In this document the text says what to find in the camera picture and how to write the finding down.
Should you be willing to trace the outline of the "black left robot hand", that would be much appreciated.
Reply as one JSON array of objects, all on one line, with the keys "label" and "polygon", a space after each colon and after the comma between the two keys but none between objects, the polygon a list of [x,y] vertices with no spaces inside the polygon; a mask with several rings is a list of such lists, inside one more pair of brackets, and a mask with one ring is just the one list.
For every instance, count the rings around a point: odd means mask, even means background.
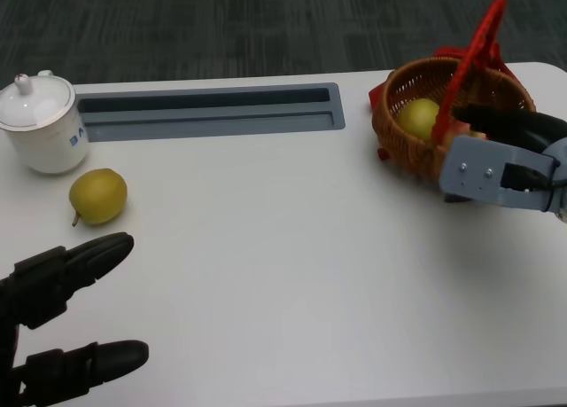
[{"label": "black left robot hand", "polygon": [[52,349],[14,363],[19,329],[34,330],[60,316],[75,292],[116,268],[134,247],[118,232],[72,249],[54,247],[18,262],[1,281],[1,404],[51,406],[83,395],[142,367],[149,347],[139,340]]}]

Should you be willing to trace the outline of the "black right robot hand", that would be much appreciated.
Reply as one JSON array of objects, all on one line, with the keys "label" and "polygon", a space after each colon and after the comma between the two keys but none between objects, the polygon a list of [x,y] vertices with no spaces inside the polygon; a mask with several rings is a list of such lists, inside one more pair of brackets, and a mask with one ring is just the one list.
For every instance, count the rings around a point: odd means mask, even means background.
[{"label": "black right robot hand", "polygon": [[456,107],[453,116],[491,141],[543,153],[566,138],[566,121],[527,109],[501,110],[469,104]]}]

